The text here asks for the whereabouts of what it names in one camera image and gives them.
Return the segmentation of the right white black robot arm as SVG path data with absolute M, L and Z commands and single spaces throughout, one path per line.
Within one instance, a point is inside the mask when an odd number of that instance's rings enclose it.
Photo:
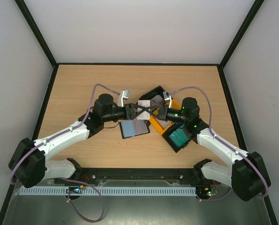
M 263 197 L 268 195 L 271 181 L 262 156 L 257 152 L 248 153 L 214 132 L 211 123 L 205 123 L 200 118 L 200 108 L 195 98 L 184 98 L 180 109 L 163 104 L 137 104 L 136 109 L 138 116 L 147 113 L 159 120 L 183 123 L 184 132 L 191 141 L 207 148 L 225 163 L 219 165 L 211 160 L 198 163 L 198 169 L 194 172 L 196 182 L 218 181 L 229 186 L 246 202 L 258 194 Z

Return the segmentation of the black card holder wallet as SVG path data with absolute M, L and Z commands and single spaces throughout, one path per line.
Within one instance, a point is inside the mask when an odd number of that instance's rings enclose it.
M 145 135 L 150 133 L 150 122 L 148 120 L 125 120 L 119 122 L 121 136 L 123 139 Z

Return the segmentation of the red circle white card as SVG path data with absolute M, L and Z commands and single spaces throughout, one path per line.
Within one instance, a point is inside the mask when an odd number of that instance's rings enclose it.
M 149 123 L 146 120 L 134 120 L 135 136 L 150 133 Z

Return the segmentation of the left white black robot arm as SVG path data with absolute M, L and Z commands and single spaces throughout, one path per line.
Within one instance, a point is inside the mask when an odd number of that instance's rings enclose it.
M 103 130 L 105 122 L 138 119 L 144 113 L 151 115 L 160 107 L 138 103 L 116 104 L 110 94 L 101 94 L 91 103 L 93 106 L 67 128 L 42 139 L 22 139 L 8 164 L 11 178 L 16 178 L 25 188 L 34 187 L 46 179 L 71 178 L 77 164 L 71 159 L 53 161 L 53 156 L 93 137 Z

